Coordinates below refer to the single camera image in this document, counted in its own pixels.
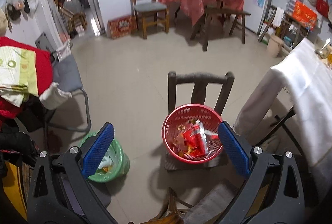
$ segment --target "gray chair seat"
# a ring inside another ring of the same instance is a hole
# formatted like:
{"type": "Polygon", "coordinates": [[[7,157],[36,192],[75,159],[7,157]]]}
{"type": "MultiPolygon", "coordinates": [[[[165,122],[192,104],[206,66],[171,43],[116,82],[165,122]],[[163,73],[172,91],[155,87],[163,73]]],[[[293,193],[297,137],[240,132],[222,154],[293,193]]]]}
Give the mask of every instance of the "gray chair seat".
{"type": "Polygon", "coordinates": [[[53,81],[59,84],[64,92],[73,92],[83,87],[80,72],[74,56],[68,55],[61,62],[56,60],[53,64],[53,81]]]}
{"type": "Polygon", "coordinates": [[[134,9],[137,12],[150,12],[150,11],[162,11],[167,9],[167,5],[159,2],[151,2],[145,4],[136,4],[134,9]]]}

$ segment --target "snack wrapper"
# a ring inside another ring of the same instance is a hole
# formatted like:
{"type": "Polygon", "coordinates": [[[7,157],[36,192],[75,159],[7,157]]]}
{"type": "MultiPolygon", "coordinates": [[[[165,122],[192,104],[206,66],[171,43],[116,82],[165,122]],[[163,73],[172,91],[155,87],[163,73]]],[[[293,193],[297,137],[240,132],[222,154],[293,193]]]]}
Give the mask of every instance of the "snack wrapper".
{"type": "Polygon", "coordinates": [[[214,150],[209,150],[209,142],[218,135],[206,130],[200,120],[189,120],[178,127],[179,134],[173,140],[173,150],[183,158],[207,157],[214,150]]]}

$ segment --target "gray folding chair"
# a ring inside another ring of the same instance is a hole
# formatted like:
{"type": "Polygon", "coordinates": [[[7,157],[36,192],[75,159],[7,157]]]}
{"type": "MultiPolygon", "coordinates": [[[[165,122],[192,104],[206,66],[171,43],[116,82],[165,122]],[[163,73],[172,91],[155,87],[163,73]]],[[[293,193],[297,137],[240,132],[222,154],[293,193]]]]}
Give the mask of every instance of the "gray folding chair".
{"type": "MultiPolygon", "coordinates": [[[[234,82],[234,75],[232,72],[227,72],[224,77],[220,77],[210,73],[191,73],[177,75],[176,72],[168,73],[168,113],[175,110],[176,104],[176,86],[177,84],[194,83],[194,89],[191,95],[191,103],[204,104],[206,97],[206,87],[209,83],[221,84],[220,94],[215,105],[214,110],[221,115],[225,108],[227,99],[230,94],[234,82]]],[[[220,154],[211,161],[204,164],[190,165],[182,163],[173,158],[168,152],[165,157],[165,169],[167,171],[178,169],[204,169],[212,168],[219,165],[227,164],[227,156],[220,154]]]]}
{"type": "Polygon", "coordinates": [[[67,127],[62,126],[56,123],[51,123],[50,120],[52,119],[54,111],[45,111],[44,116],[44,142],[45,146],[47,146],[47,133],[48,128],[58,128],[64,129],[73,132],[83,132],[88,133],[91,129],[91,119],[90,119],[90,112],[89,112],[89,103],[88,103],[88,95],[83,89],[83,84],[81,81],[81,76],[78,71],[78,67],[74,56],[72,54],[68,55],[65,59],[59,62],[58,59],[55,60],[53,63],[53,81],[59,84],[58,88],[64,92],[70,92],[73,96],[78,94],[83,94],[84,101],[85,101],[85,111],[87,117],[87,127],[86,128],[74,128],[74,127],[67,127]]]}

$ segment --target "white tablecloth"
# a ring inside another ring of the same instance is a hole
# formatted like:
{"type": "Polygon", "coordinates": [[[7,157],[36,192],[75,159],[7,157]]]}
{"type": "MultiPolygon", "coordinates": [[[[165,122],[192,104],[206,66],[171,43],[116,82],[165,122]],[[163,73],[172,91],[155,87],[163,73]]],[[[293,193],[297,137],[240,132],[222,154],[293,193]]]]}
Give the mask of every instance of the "white tablecloth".
{"type": "Polygon", "coordinates": [[[250,135],[286,86],[300,127],[300,135],[295,138],[322,199],[332,185],[332,70],[317,58],[314,49],[305,38],[268,70],[241,109],[234,130],[239,135],[250,135]]]}

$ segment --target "green plastic bag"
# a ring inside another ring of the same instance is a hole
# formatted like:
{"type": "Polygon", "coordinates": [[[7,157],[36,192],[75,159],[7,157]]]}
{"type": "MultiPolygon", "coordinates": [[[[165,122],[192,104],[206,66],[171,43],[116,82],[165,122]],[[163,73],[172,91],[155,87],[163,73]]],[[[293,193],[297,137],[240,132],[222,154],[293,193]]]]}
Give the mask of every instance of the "green plastic bag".
{"type": "MultiPolygon", "coordinates": [[[[86,141],[87,138],[97,135],[97,132],[88,133],[80,142],[79,147],[86,141]]],[[[106,183],[119,176],[128,173],[130,168],[130,161],[128,156],[123,152],[120,143],[113,139],[111,145],[116,152],[116,157],[113,159],[113,168],[107,173],[97,171],[94,175],[90,175],[89,179],[97,183],[106,183]]]]}

